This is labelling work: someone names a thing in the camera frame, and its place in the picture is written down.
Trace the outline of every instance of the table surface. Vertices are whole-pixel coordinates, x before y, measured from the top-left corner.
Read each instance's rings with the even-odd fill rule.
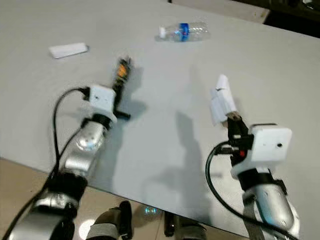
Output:
[[[211,39],[163,42],[159,26],[204,21]],[[77,42],[88,53],[52,59],[48,47]],[[0,156],[48,172],[54,165],[51,115],[74,86],[110,84],[117,59],[135,69],[90,185],[247,236],[240,219],[209,192],[205,159],[227,130],[213,126],[210,88],[229,77],[247,124],[292,129],[287,161],[276,177],[288,188],[301,220],[301,238],[316,239],[320,212],[320,41],[317,38],[151,0],[0,1]],[[88,115],[78,95],[59,111],[61,143]],[[242,190],[230,160],[211,175],[219,192],[242,210]]]

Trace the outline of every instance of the black cable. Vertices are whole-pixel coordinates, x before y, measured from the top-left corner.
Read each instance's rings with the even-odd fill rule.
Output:
[[[24,204],[24,206],[19,210],[19,212],[16,214],[16,216],[14,217],[14,219],[12,220],[12,222],[10,223],[10,226],[8,227],[8,229],[6,230],[5,234],[2,237],[2,240],[7,240],[9,239],[9,236],[12,232],[12,230],[14,229],[14,227],[16,226],[17,222],[19,221],[19,219],[21,218],[21,216],[24,214],[24,212],[28,209],[28,207],[33,204],[36,200],[38,200],[38,198],[44,193],[44,191],[47,189],[48,187],[48,183],[50,180],[52,180],[52,178],[55,176],[55,174],[57,174],[58,170],[59,170],[59,164],[60,164],[60,159],[63,155],[63,153],[65,152],[68,144],[71,142],[71,140],[77,135],[77,133],[81,130],[81,127],[79,127],[72,135],[71,137],[66,141],[64,147],[62,148],[61,153],[59,153],[59,147],[58,147],[58,137],[57,137],[57,111],[59,108],[59,105],[61,103],[61,101],[65,98],[65,96],[67,96],[68,94],[75,92],[75,91],[80,91],[83,94],[86,95],[86,91],[88,91],[88,89],[86,88],[72,88],[69,89],[67,91],[65,91],[60,97],[59,99],[56,101],[55,106],[54,106],[54,110],[53,110],[53,116],[52,116],[52,129],[53,129],[53,144],[54,144],[54,152],[55,152],[55,165],[52,169],[52,171],[49,173],[43,187],[41,188],[40,191],[38,191],[32,198],[30,198],[30,200],[28,202],[26,202]]]
[[[82,92],[84,91],[83,88],[77,87],[77,88],[71,88],[67,91],[65,91],[60,97],[59,99],[56,101],[55,106],[54,106],[54,110],[53,110],[53,115],[52,115],[52,131],[53,131],[53,145],[54,145],[54,154],[55,154],[55,165],[53,167],[53,171],[54,174],[56,174],[59,170],[59,164],[60,164],[60,153],[59,153],[59,146],[58,146],[58,135],[57,135],[57,112],[58,112],[58,108],[60,103],[62,102],[62,100],[69,95],[72,92]]]
[[[228,141],[224,141],[219,143],[217,146],[215,146],[212,151],[210,152],[206,163],[205,163],[205,178],[206,181],[209,185],[209,188],[211,190],[211,192],[213,193],[213,195],[216,197],[216,199],[227,209],[229,210],[231,213],[233,213],[234,215],[236,215],[238,218],[241,218],[242,220],[244,220],[245,222],[248,222],[250,224],[254,224],[257,225],[259,227],[265,228],[265,229],[269,229],[272,231],[276,231],[286,237],[288,237],[291,240],[298,240],[298,238],[296,238],[295,236],[291,235],[290,233],[288,233],[286,230],[283,230],[279,227],[276,227],[274,225],[271,225],[269,223],[266,222],[262,222],[262,221],[258,221],[256,219],[253,219],[251,217],[245,216],[243,214],[241,214],[240,212],[236,211],[234,208],[232,208],[228,203],[225,202],[225,200],[219,195],[219,193],[217,192],[217,190],[215,189],[212,181],[211,181],[211,177],[210,177],[210,165],[211,165],[211,161],[213,159],[214,155],[219,154],[218,151],[222,148],[222,146],[224,145],[228,145],[229,142]]]

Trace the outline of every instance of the water bottle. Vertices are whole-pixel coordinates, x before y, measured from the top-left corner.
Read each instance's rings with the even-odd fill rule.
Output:
[[[159,28],[159,37],[163,40],[186,42],[200,41],[210,37],[204,22],[178,23]]]

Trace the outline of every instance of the blue bottle label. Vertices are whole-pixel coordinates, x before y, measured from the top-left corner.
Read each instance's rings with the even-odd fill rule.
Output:
[[[189,24],[180,23],[180,29],[181,29],[181,42],[185,42],[189,38]]]

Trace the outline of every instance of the floor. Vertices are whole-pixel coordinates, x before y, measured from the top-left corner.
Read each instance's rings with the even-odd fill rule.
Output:
[[[23,204],[38,191],[47,175],[31,168],[0,159],[0,237],[2,237]],[[76,231],[74,240],[86,239],[93,221],[109,208],[118,206],[124,199],[87,187],[78,216],[75,219]],[[173,240],[174,237],[164,235],[164,214],[156,209],[156,213],[145,214],[149,208],[135,201],[132,206],[132,225],[134,240]],[[231,234],[213,227],[205,226],[208,240],[245,240],[247,238]]]

